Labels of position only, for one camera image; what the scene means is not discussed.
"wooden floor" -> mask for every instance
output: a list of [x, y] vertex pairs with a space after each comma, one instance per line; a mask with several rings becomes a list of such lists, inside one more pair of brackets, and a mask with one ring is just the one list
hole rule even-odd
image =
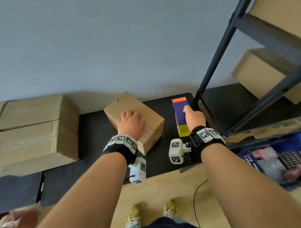
[[[111, 228], [125, 227], [132, 205], [142, 207], [141, 225], [147, 225], [163, 215], [165, 203], [174, 199], [178, 216], [198, 226], [193, 209], [193, 196], [196, 188], [207, 180], [201, 164], [180, 174], [179, 170], [146, 179], [140, 184], [124, 185], [117, 204]], [[202, 185], [196, 194], [195, 209], [202, 228], [230, 227], [210, 182]]]

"metal shelf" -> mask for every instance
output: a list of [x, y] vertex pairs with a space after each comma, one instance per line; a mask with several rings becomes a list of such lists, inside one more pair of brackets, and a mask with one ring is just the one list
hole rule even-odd
[[[250, 2], [239, 1], [195, 96], [196, 102], [202, 101], [224, 137], [301, 116], [301, 105], [293, 105], [283, 97], [301, 82], [301, 39], [246, 14]], [[259, 100], [240, 84], [206, 89], [236, 29], [296, 66], [295, 72]]]

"black tabletop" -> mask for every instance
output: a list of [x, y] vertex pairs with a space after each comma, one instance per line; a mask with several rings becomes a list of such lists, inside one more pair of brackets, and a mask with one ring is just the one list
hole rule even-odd
[[42, 172], [16, 177], [0, 177], [0, 213], [35, 204]]
[[[138, 153], [138, 156], [144, 157], [146, 160], [147, 178], [193, 164], [189, 159], [185, 159], [183, 164], [174, 165], [168, 156], [170, 141], [179, 138], [171, 100], [180, 97], [186, 97], [193, 110], [200, 110], [190, 93], [144, 102], [145, 105], [165, 119], [162, 137], [146, 156]], [[79, 118], [79, 161], [45, 171], [41, 205], [46, 207], [56, 204], [100, 157], [103, 148], [116, 134], [117, 131], [103, 110], [81, 115]], [[184, 137], [182, 140], [184, 143], [188, 142], [188, 137]], [[127, 168], [125, 178], [128, 176], [129, 168]]]

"person's left hand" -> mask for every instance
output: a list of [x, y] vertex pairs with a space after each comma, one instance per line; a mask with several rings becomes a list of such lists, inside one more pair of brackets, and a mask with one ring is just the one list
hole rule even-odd
[[139, 119], [139, 115], [139, 112], [133, 114], [132, 110], [122, 112], [117, 119], [118, 134], [128, 134], [138, 141], [144, 128], [144, 119]]

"yellow shoe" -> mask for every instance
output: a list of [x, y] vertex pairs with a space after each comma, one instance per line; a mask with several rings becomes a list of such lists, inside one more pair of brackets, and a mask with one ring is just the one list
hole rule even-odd
[[163, 217], [172, 218], [177, 214], [177, 207], [175, 206], [175, 202], [173, 200], [168, 201], [164, 207]]
[[132, 206], [129, 213], [129, 221], [126, 224], [126, 228], [132, 228], [134, 225], [140, 226], [141, 217], [142, 215], [140, 207], [137, 205]]

